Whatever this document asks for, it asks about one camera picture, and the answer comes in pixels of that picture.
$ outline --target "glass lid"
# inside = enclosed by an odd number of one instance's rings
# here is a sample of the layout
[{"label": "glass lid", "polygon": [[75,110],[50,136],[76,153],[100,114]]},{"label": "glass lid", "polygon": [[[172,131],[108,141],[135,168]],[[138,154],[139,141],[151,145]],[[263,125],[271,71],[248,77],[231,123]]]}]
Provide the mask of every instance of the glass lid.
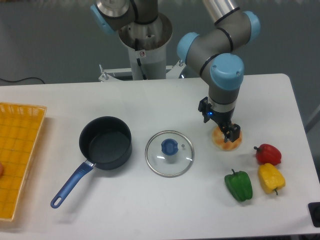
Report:
[{"label": "glass lid", "polygon": [[172,178],[184,174],[194,162],[194,147],[177,131],[161,131],[145,147],[145,159],[156,174]]}]

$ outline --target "black cable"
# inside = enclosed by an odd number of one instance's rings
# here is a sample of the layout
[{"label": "black cable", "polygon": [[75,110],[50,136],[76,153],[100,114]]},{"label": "black cable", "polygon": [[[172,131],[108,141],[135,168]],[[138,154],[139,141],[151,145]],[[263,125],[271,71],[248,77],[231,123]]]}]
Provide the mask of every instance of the black cable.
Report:
[{"label": "black cable", "polygon": [[46,84],[45,81],[43,81],[41,78],[35,77],[35,76],[22,78],[22,79],[16,80],[16,81],[10,81],[10,80],[5,80],[5,79],[3,79],[3,78],[0,78],[1,81],[7,82],[7,83],[18,83],[18,82],[22,82],[22,81],[28,80],[28,79],[37,79],[37,80],[40,80],[43,84]]}]

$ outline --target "metal cylinder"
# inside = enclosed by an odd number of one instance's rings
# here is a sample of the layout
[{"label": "metal cylinder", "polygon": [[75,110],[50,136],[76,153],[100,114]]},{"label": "metal cylinder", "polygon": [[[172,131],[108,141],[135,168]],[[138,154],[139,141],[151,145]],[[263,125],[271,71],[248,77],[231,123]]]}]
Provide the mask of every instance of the metal cylinder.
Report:
[{"label": "metal cylinder", "polygon": [[234,0],[202,0],[213,22],[216,23],[223,16],[238,8]]},{"label": "metal cylinder", "polygon": [[97,0],[96,6],[104,15],[110,18],[123,16],[129,9],[129,0]]}]

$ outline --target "green bell pepper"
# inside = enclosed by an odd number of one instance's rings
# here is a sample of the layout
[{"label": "green bell pepper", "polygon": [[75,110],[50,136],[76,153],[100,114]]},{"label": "green bell pepper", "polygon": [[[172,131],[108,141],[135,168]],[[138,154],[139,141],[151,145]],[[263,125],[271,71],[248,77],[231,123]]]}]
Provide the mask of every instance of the green bell pepper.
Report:
[{"label": "green bell pepper", "polygon": [[235,172],[232,169],[233,174],[226,175],[224,182],[232,196],[238,202],[244,202],[252,198],[253,191],[251,181],[248,174],[245,171]]}]

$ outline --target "orange object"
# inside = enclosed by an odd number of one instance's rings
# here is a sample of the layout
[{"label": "orange object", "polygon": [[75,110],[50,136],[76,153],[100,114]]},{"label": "orange object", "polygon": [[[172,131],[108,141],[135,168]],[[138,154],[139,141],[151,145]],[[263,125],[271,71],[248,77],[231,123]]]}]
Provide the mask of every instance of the orange object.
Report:
[{"label": "orange object", "polygon": [[212,136],[211,136],[212,142],[219,147],[220,149],[224,151],[231,151],[239,147],[239,145],[242,142],[242,131],[240,131],[240,137],[235,140],[234,142],[227,141],[225,142],[225,136],[221,132],[220,128],[217,126],[213,131],[212,131]]},{"label": "orange object", "polygon": [[1,177],[2,173],[3,173],[3,171],[4,171],[4,166],[0,162],[0,177]]},{"label": "orange object", "polygon": [[12,221],[47,107],[0,102],[0,220]]}]

